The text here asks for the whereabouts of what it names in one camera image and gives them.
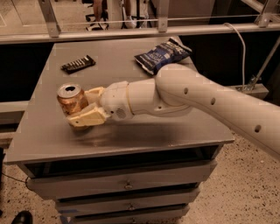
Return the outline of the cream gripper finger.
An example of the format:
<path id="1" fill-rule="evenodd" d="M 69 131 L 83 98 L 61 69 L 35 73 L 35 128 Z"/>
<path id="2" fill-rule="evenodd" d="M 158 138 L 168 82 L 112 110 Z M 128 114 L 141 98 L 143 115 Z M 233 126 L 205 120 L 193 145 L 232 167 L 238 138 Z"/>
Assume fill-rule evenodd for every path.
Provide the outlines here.
<path id="1" fill-rule="evenodd" d="M 100 103 L 102 93 L 105 91 L 104 87 L 95 87 L 85 91 L 85 96 L 89 104 Z"/>
<path id="2" fill-rule="evenodd" d="M 108 118 L 110 118 L 110 114 L 96 102 L 85 108 L 81 108 L 79 105 L 66 107 L 66 119 L 75 128 L 101 125 Z"/>

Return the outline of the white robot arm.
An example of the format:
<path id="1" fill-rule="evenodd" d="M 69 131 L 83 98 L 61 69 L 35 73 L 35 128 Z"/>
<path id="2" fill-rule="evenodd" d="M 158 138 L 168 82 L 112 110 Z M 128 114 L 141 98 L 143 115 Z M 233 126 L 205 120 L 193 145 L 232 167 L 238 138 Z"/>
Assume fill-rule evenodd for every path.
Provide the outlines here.
<path id="1" fill-rule="evenodd" d="M 280 158 L 279 106 L 224 87 L 187 66 L 169 64 L 150 79 L 96 87 L 85 96 L 89 105 L 66 118 L 74 127 L 142 114 L 181 116 L 196 108 Z"/>

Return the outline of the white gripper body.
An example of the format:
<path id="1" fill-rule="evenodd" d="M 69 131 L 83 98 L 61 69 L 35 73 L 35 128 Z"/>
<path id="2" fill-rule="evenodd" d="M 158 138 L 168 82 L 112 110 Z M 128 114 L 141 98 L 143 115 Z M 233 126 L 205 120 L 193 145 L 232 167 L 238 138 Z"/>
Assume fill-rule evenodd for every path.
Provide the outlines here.
<path id="1" fill-rule="evenodd" d="M 133 117 L 128 100 L 128 86 L 127 81 L 113 83 L 101 94 L 101 106 L 115 121 Z"/>

